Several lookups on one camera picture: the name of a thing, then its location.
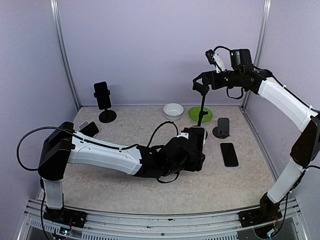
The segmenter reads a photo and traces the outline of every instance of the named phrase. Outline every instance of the black smartphone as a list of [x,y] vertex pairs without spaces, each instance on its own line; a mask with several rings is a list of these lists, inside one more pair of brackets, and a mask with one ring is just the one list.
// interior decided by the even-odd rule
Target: black smartphone
[[84,128],[82,128],[80,133],[93,138],[96,134],[99,133],[99,129],[94,121],[90,122],[88,125],[86,125]]
[[226,167],[238,167],[239,162],[234,145],[232,143],[221,143],[220,148],[224,165]]

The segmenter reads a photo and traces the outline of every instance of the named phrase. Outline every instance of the phone screen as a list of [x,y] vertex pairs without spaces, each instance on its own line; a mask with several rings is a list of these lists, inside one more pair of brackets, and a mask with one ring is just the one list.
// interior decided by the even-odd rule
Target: phone screen
[[224,165],[226,167],[238,167],[239,162],[234,145],[232,143],[221,143],[220,148]]

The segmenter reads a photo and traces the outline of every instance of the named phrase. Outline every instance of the purple wall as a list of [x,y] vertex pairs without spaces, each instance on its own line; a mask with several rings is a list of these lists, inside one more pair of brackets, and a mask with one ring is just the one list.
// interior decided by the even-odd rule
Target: purple wall
[[[82,105],[97,105],[93,84],[107,81],[115,105],[200,104],[192,79],[212,70],[205,51],[217,45],[256,52],[261,0],[68,0],[59,11]],[[229,55],[219,53],[230,68]],[[238,96],[239,90],[231,90]],[[208,104],[241,105],[226,90]]]
[[[272,1],[261,68],[320,109],[320,1]],[[248,115],[272,161],[281,173],[300,133],[278,109],[258,96],[249,103]],[[320,166],[320,156],[312,164]],[[319,239],[320,172],[308,171],[294,190],[311,239]]]
[[[13,239],[39,175],[23,170],[16,145],[26,132],[57,126],[76,114],[68,90],[50,1],[1,1],[0,4],[0,238]],[[21,158],[36,168],[41,144],[50,132],[25,141]]]

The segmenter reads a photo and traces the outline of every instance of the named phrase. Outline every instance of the green disc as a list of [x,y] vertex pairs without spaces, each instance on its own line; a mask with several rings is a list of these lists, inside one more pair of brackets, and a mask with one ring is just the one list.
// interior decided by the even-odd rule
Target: green disc
[[[201,109],[200,106],[194,106],[194,107],[190,108],[190,110],[189,110],[189,112],[188,112],[189,117],[190,117],[192,120],[198,122],[200,109]],[[208,114],[203,116],[201,122],[202,122],[202,123],[209,122],[209,121],[213,118],[212,111],[209,110],[209,109],[206,108],[206,107],[203,108],[203,111],[208,112]]]

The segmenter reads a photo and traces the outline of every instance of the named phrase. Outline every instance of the black cable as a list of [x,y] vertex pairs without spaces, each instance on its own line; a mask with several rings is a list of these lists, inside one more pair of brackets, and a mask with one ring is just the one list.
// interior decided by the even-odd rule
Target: black cable
[[[256,67],[256,66],[253,66],[255,69],[258,69],[258,70],[262,70],[261,68],[259,67]],[[316,113],[320,113],[320,110],[317,110],[317,109],[314,109],[314,108],[310,108],[310,106],[304,102],[301,98],[299,98],[297,95],[295,95],[292,91],[290,91],[288,88],[286,88],[277,78],[275,75],[271,75],[271,77],[274,78],[274,80],[281,86],[283,87],[288,93],[290,93],[294,98],[296,98],[300,103],[302,103],[304,106],[306,106],[307,108],[309,108],[310,110],[316,112]]]
[[228,50],[229,52],[231,51],[230,48],[227,48],[226,46],[216,46],[214,49],[213,49],[213,53],[216,52],[216,50],[218,49],[225,49],[225,50]]
[[109,146],[109,145],[105,145],[105,144],[102,144],[102,143],[98,143],[98,142],[95,142],[95,141],[91,141],[91,140],[88,140],[88,139],[83,139],[82,137],[72,133],[72,132],[69,132],[63,128],[60,128],[60,127],[56,127],[56,126],[43,126],[43,127],[39,127],[39,128],[36,128],[34,130],[31,130],[29,131],[28,133],[26,133],[18,142],[17,146],[16,146],[16,158],[18,160],[18,163],[20,164],[20,166],[27,170],[27,171],[38,171],[39,168],[29,168],[29,167],[26,167],[25,165],[23,165],[23,163],[21,162],[21,159],[20,159],[20,155],[19,155],[19,150],[20,150],[20,146],[21,146],[21,143],[23,142],[23,140],[28,137],[29,135],[35,133],[35,132],[38,132],[38,131],[41,131],[41,130],[58,130],[58,131],[61,131],[61,132],[65,132],[77,139],[79,139],[80,141],[84,141],[84,142],[87,142],[87,143],[90,143],[90,144],[94,144],[94,145],[98,145],[98,146],[101,146],[101,147],[105,147],[105,148],[108,148],[108,149],[115,149],[115,150],[128,150],[128,149],[131,149],[131,148],[134,148],[136,146],[138,146],[138,144],[133,144],[131,146],[126,146],[126,147],[123,147],[123,148],[119,148],[119,147],[115,147],[115,146]]
[[283,225],[284,225],[284,222],[285,222],[285,219],[286,219],[286,214],[287,214],[287,206],[288,206],[288,199],[289,199],[289,192],[286,194],[286,200],[285,200],[285,207],[284,207],[284,215],[283,215],[283,220],[281,222],[281,225],[280,227],[278,228],[278,230],[276,231],[276,233],[274,233],[271,237],[274,237],[276,236],[280,230],[282,229]]
[[114,150],[119,150],[119,151],[128,150],[128,149],[132,149],[132,148],[134,148],[136,146],[139,146],[139,144],[136,143],[136,144],[133,144],[131,146],[126,146],[126,147],[120,148],[120,147],[117,147],[117,146],[105,145],[105,144],[102,144],[102,143],[99,143],[99,142],[96,142],[96,141],[91,141],[91,140],[88,140],[88,139],[84,139],[83,141],[86,142],[86,143],[89,143],[89,144],[94,144],[94,145],[97,145],[97,146],[100,146],[100,147],[105,147],[107,149],[114,149]]
[[28,137],[30,134],[33,134],[33,133],[38,132],[38,131],[41,131],[41,130],[46,130],[46,129],[59,130],[59,131],[61,131],[61,132],[65,132],[65,133],[67,133],[67,134],[69,134],[69,135],[71,135],[71,136],[73,136],[73,137],[75,137],[75,138],[77,138],[77,139],[80,139],[81,141],[83,140],[82,137],[79,137],[79,136],[75,135],[74,133],[71,133],[71,132],[69,132],[69,131],[67,131],[67,130],[65,130],[65,129],[62,129],[62,128],[59,128],[59,127],[56,127],[56,126],[43,126],[43,127],[36,128],[36,129],[28,132],[27,134],[25,134],[25,135],[20,139],[18,145],[16,146],[16,158],[17,158],[20,166],[21,166],[23,169],[25,169],[25,170],[27,170],[27,171],[38,171],[39,168],[29,168],[29,167],[26,167],[26,166],[24,166],[24,165],[22,164],[22,162],[21,162],[21,160],[20,160],[20,156],[19,156],[19,149],[20,149],[20,145],[21,145],[22,141],[23,141],[26,137]]
[[43,193],[43,199],[42,199],[41,208],[40,208],[40,219],[41,219],[41,226],[42,226],[43,233],[44,233],[46,239],[50,240],[50,238],[48,237],[46,230],[45,230],[44,217],[43,217],[45,198],[46,198],[46,192]]
[[[213,55],[215,54],[215,52],[216,52],[216,50],[218,50],[218,49],[225,49],[225,50],[228,50],[229,52],[231,51],[229,48],[227,48],[227,47],[225,47],[225,46],[216,46],[214,49],[213,49],[213,52],[212,52],[212,57],[213,57]],[[222,72],[222,69],[221,69],[221,67],[218,65],[218,63],[216,63],[216,61],[214,61],[215,62],[215,65],[218,67],[218,69],[220,70],[220,72]]]
[[176,173],[175,178],[174,178],[173,180],[171,180],[171,181],[162,181],[162,180],[160,180],[159,178],[157,178],[156,180],[157,180],[158,183],[160,183],[160,184],[169,184],[169,183],[172,183],[172,182],[174,182],[175,180],[177,180],[178,177],[179,177],[179,174],[180,174],[180,172],[178,171],[178,172]]
[[320,170],[320,166],[315,166],[315,165],[309,165],[305,169],[308,169],[308,168],[315,168]]
[[161,123],[161,124],[153,131],[153,133],[152,133],[152,135],[151,135],[151,137],[150,137],[150,140],[149,140],[149,142],[148,142],[148,145],[146,146],[147,148],[149,148],[149,146],[150,146],[150,144],[151,144],[151,142],[152,142],[152,139],[154,138],[156,132],[157,132],[163,125],[165,125],[165,124],[172,124],[172,125],[175,127],[176,135],[179,134],[178,127],[177,127],[177,125],[176,125],[173,121],[165,121],[165,122]]

